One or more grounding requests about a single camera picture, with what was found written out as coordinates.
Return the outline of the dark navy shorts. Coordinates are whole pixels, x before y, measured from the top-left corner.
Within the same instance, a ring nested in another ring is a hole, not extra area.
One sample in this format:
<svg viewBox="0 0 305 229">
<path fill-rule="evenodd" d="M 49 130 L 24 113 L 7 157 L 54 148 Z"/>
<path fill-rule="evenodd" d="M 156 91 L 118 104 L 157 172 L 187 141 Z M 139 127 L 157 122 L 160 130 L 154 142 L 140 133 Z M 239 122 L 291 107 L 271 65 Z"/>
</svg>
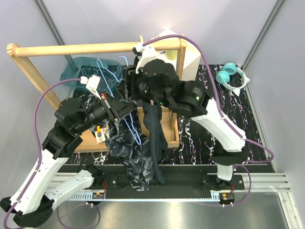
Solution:
<svg viewBox="0 0 305 229">
<path fill-rule="evenodd" d="M 144 111 L 143 124 L 150 132 L 150 153 L 155 170 L 155 177 L 165 184 L 166 178 L 159 169 L 162 151 L 168 148 L 160 120 L 162 109 L 160 102 L 164 101 L 164 77 L 161 70 L 165 62 L 159 59 L 148 62 L 142 69 L 142 73 L 135 76 L 134 100 L 141 100 Z"/>
</svg>

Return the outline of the patterned dark shorts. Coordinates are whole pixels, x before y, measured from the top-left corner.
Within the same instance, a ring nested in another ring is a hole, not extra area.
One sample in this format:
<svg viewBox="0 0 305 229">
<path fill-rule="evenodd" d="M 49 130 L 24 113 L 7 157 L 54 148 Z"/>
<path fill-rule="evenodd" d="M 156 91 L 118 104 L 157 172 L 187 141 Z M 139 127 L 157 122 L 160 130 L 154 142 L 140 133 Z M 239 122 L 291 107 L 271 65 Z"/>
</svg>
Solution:
<svg viewBox="0 0 305 229">
<path fill-rule="evenodd" d="M 136 191 L 148 191 L 155 170 L 150 155 L 150 140 L 141 133 L 137 113 L 126 117 L 116 126 L 110 120 L 99 123 L 107 127 L 105 144 L 108 152 L 102 152 L 104 164 L 122 164 L 128 181 Z"/>
</svg>

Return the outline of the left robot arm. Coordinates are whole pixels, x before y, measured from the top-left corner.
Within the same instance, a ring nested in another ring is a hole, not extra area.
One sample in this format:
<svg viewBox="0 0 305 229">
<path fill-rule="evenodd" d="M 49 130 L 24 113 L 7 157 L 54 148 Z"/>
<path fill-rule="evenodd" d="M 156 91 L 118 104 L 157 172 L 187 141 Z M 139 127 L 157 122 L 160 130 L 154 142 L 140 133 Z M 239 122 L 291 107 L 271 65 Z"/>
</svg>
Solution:
<svg viewBox="0 0 305 229">
<path fill-rule="evenodd" d="M 120 121 L 136 108 L 134 103 L 120 101 L 107 94 L 88 109 L 76 98 L 63 100 L 54 114 L 57 119 L 54 128 L 39 145 L 39 157 L 33 169 L 13 196 L 0 201 L 1 208 L 7 214 L 14 214 L 13 221 L 20 229 L 37 228 L 62 202 L 77 192 L 102 187 L 103 172 L 89 164 L 59 186 L 47 189 L 83 141 L 83 132 L 105 119 Z"/>
</svg>

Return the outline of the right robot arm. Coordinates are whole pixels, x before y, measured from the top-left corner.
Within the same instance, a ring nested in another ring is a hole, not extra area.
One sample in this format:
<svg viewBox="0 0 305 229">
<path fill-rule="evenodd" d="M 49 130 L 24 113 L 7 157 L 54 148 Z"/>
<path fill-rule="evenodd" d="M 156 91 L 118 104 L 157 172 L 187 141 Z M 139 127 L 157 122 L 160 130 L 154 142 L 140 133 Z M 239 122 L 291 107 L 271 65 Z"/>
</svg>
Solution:
<svg viewBox="0 0 305 229">
<path fill-rule="evenodd" d="M 217 140 L 212 155 L 217 166 L 216 183 L 222 189 L 233 182 L 234 166 L 243 160 L 245 131 L 237 127 L 219 108 L 216 99 L 196 81 L 181 81 L 172 64 L 155 59 L 143 67 L 125 70 L 128 97 L 167 107 L 203 126 Z"/>
</svg>

